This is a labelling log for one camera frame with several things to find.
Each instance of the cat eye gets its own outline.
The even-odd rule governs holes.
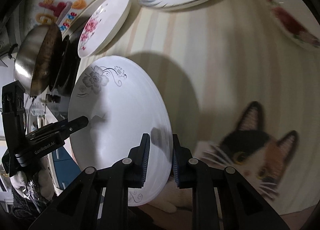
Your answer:
[[[268,170],[263,167],[259,170],[258,174],[257,174],[257,179],[263,179],[268,175]]]
[[[233,155],[232,159],[235,164],[242,165],[247,157],[248,156],[245,152],[237,152]]]

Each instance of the cabinet door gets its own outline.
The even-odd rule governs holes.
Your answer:
[[[59,149],[56,149],[52,152],[53,161],[64,161],[72,159],[66,149],[62,146]]]
[[[72,160],[54,161],[59,188],[64,190],[81,173],[79,166]]]

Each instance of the cat ear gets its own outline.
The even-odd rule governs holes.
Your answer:
[[[239,120],[236,130],[250,131],[250,130],[263,130],[263,108],[262,105],[257,102],[251,102],[247,109],[242,114]]]
[[[297,131],[291,131],[277,142],[285,161],[289,161],[291,159],[297,147],[298,140],[299,137]]]

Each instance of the calico cat picture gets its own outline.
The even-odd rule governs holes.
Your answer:
[[[207,144],[199,159],[210,167],[234,167],[264,198],[274,200],[277,186],[297,148],[298,133],[293,130],[277,140],[263,129],[262,105],[252,102],[236,129],[219,145]]]

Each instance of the metal bowl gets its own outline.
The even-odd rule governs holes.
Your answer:
[[[56,73],[53,58],[59,58],[62,35],[56,24],[33,28],[22,42],[14,65],[14,78],[30,96],[40,95],[48,86],[50,75]]]

